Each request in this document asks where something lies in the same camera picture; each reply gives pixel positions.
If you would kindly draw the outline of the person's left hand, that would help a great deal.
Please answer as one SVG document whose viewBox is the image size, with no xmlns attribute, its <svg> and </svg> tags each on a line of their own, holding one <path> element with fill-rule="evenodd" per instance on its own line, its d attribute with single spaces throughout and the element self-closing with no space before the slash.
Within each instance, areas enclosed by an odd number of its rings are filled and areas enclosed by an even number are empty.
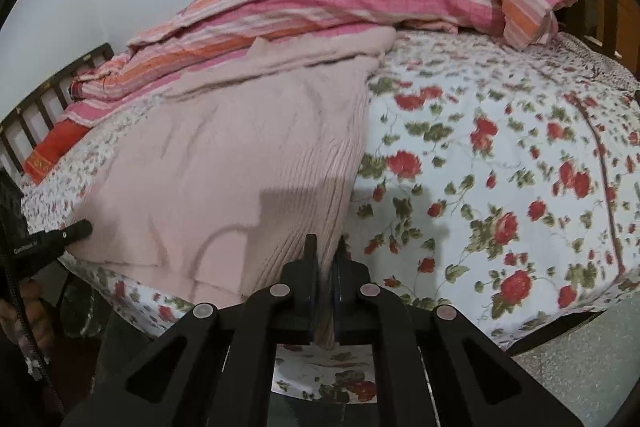
<svg viewBox="0 0 640 427">
<path fill-rule="evenodd" d="M 48 357 L 54 345 L 54 330 L 44 302 L 42 286 L 38 281 L 26 280 L 20 285 L 21 296 L 25 307 L 26 320 L 32 329 L 32 335 L 43 355 Z M 4 337 L 19 347 L 24 355 L 32 353 L 32 346 L 24 333 L 24 326 L 17 311 L 11 303 L 2 300 L 0 303 L 1 329 Z"/>
</svg>

